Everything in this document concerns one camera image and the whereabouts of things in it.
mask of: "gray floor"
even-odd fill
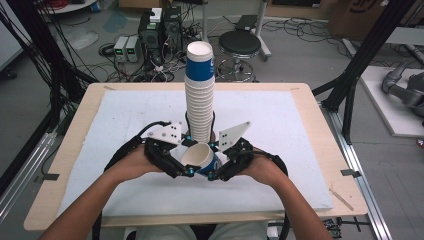
[[[233,15],[249,13],[251,12],[237,12]],[[219,18],[219,14],[221,13],[212,12],[210,14],[209,26],[211,29],[216,24],[225,21],[225,19]],[[78,54],[85,64],[94,65],[106,62],[106,59],[97,54],[101,45],[113,42],[120,34],[137,32],[138,21],[125,20],[123,16],[139,17],[137,13],[120,14],[110,7],[98,14],[90,13],[88,10],[64,14],[60,16],[60,21],[73,24],[90,18],[88,22],[76,27],[84,27],[87,31],[97,32],[99,40]],[[237,22],[237,19],[237,17],[230,17],[233,22]],[[220,24],[218,29],[223,30],[214,31],[210,36],[217,36],[231,28],[230,24]],[[341,44],[334,45],[328,41],[307,42],[300,40],[297,36],[287,34],[284,30],[274,32],[264,30],[262,36],[273,54],[272,57],[267,62],[262,61],[260,57],[249,60],[254,66],[257,79],[261,82],[305,82],[313,89],[340,75],[349,63],[348,57],[338,53],[338,50],[345,53]],[[216,37],[211,37],[210,42],[214,46],[218,62],[224,55],[217,49]],[[390,64],[403,58],[389,46],[385,46],[376,59]],[[3,107],[0,109],[0,146],[2,149],[0,174],[5,171],[49,110],[49,89],[29,59],[25,56],[19,57],[12,66],[15,67],[18,78],[1,77],[0,79],[0,99],[3,103]],[[414,63],[411,64],[411,67],[420,68],[421,66]],[[93,70],[94,75],[103,81],[112,72],[113,69],[110,66]],[[183,75],[184,71],[180,70],[175,74],[174,81],[182,81]],[[326,94],[322,94],[317,99],[322,100],[325,96]],[[358,84],[355,99],[352,141],[393,239],[422,239],[424,235],[424,207],[422,204],[424,190],[419,184],[422,182],[420,180],[424,180],[422,174],[424,152],[417,147],[415,139],[390,135],[360,84]],[[0,225],[0,239],[35,239],[39,236],[39,232],[25,231],[22,226],[39,187],[40,183],[38,182],[31,182],[25,187],[22,195]],[[367,219],[361,217],[359,220],[366,221]],[[374,238],[370,227],[362,226],[361,230],[358,232],[355,226],[343,225],[343,238]],[[122,238],[122,229],[112,228],[103,231],[104,239]]]

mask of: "stack of paper cups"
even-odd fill
[[[192,42],[187,46],[185,92],[187,118],[193,140],[208,143],[213,119],[215,85],[213,51],[207,42]]]

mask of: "black stool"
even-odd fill
[[[258,55],[261,49],[261,42],[255,35],[246,31],[226,32],[219,37],[219,49],[226,55],[231,56],[233,61],[223,60],[218,66],[217,77],[231,82],[245,82],[248,80],[256,82],[253,67],[246,61],[241,60]]]

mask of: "forearm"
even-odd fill
[[[86,239],[118,182],[103,174],[43,233],[40,239]]]
[[[287,211],[296,239],[332,239],[315,211],[288,177],[278,175],[278,184],[272,187]]]

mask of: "wooden table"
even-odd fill
[[[77,113],[63,139],[49,170],[58,173],[57,181],[45,181],[24,222],[27,230],[44,230],[56,218],[72,166],[77,159],[85,136],[106,91],[134,90],[183,91],[184,83],[95,83],[88,88]],[[308,85],[301,83],[216,83],[217,91],[290,91],[302,118],[305,131],[324,176],[334,208],[320,211],[320,217],[358,216],[367,213],[365,200],[351,176],[340,170],[348,169],[340,149],[325,121]],[[143,216],[103,218],[103,226],[140,226],[160,224],[216,223],[282,219],[281,212],[231,214]]]

